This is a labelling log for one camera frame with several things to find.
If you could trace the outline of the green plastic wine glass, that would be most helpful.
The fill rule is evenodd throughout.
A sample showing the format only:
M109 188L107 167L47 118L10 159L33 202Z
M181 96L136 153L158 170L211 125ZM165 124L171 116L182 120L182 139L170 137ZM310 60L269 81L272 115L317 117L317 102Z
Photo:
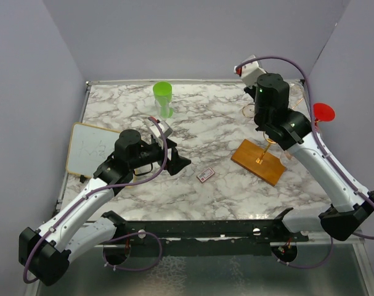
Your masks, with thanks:
M153 85L153 95L160 118L171 118L173 115L173 108L171 107L173 88L171 84L166 81L155 83Z

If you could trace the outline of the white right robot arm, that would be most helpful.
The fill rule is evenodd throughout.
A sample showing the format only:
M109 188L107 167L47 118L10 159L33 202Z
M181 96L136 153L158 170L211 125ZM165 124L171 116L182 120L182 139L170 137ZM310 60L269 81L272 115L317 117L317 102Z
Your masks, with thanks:
M374 191L344 169L303 113L289 108L290 86L279 74L260 70L242 81L254 100L257 131L294 156L330 198L330 207L318 216L320 229L345 241L374 212Z

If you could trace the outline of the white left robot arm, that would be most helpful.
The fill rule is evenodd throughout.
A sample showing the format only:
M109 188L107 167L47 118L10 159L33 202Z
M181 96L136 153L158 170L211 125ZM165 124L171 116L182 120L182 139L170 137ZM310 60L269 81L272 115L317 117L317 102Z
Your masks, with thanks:
M95 245L121 242L126 234L122 224L108 218L100 218L88 227L83 224L120 190L133 184L134 169L159 163L161 170L173 176L190 165L191 161L180 156L176 146L164 133L148 144L140 132L122 131L115 150L99 165L82 192L38 229L25 228L19 235L18 260L24 266L23 281L32 283L28 274L33 274L36 280L51 286L73 261Z

